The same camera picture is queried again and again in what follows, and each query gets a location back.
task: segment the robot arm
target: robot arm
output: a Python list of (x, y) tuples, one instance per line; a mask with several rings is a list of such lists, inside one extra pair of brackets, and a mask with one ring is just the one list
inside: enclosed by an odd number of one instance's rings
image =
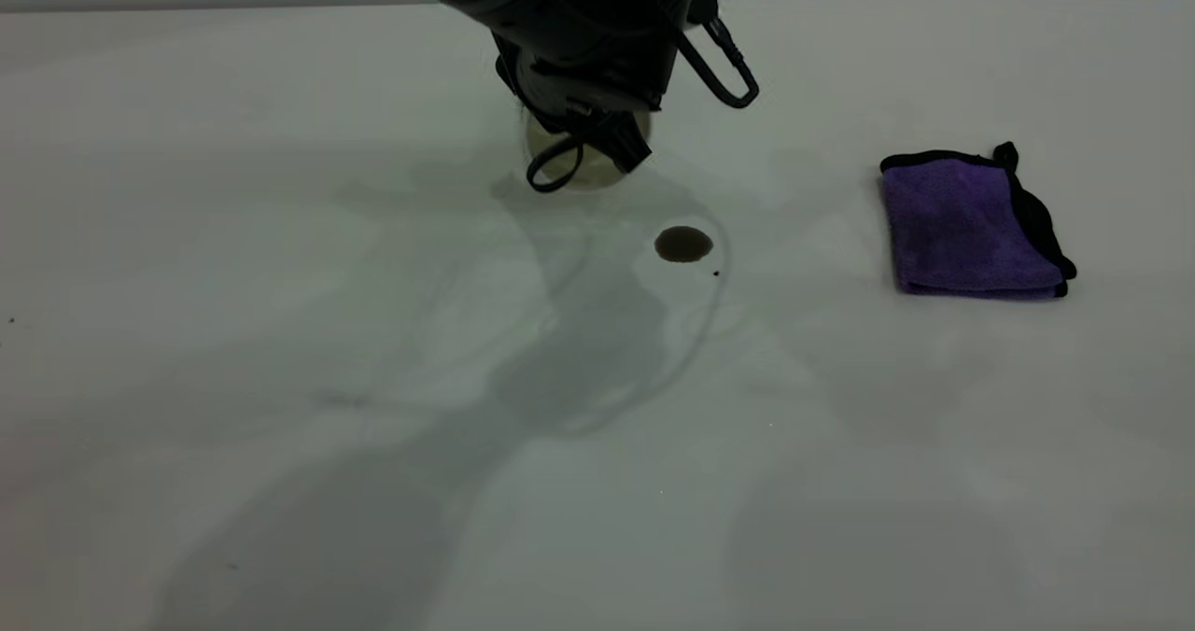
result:
[[(697, 71), (723, 103), (743, 109), (759, 86), (717, 18), (717, 0), (440, 0), (494, 32), (500, 78), (552, 133), (569, 137), (543, 153), (528, 169), (528, 183), (541, 192), (568, 184), (571, 174), (549, 184), (535, 172), (549, 160), (584, 146), (598, 147), (624, 172), (651, 151), (632, 112), (658, 111), (676, 53)], [(734, 96), (715, 76), (681, 27), (704, 24), (747, 82)]]

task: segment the brown liquid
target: brown liquid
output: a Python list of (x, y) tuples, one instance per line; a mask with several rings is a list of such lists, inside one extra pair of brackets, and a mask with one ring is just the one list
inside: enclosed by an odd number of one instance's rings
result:
[(693, 227), (670, 227), (656, 239), (656, 253), (669, 262), (698, 262), (713, 251), (713, 240)]

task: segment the wet spot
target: wet spot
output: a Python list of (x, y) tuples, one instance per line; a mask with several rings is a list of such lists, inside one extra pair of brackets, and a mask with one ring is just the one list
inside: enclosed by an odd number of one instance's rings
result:
[(656, 253), (669, 262), (698, 262), (713, 251), (713, 240), (693, 227), (670, 227), (656, 238)]

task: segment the liquid spill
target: liquid spill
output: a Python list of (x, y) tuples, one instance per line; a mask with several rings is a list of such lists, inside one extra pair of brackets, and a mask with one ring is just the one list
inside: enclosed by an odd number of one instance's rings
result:
[(698, 262), (713, 251), (713, 240), (693, 227), (670, 227), (656, 238), (656, 253), (669, 262)]

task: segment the folded towel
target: folded towel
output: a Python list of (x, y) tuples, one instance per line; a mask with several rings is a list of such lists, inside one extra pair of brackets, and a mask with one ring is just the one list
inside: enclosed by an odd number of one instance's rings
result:
[(1065, 298), (1076, 277), (1046, 206), (1021, 186), (1016, 146), (993, 159), (949, 151), (880, 164), (896, 280), (917, 295)]

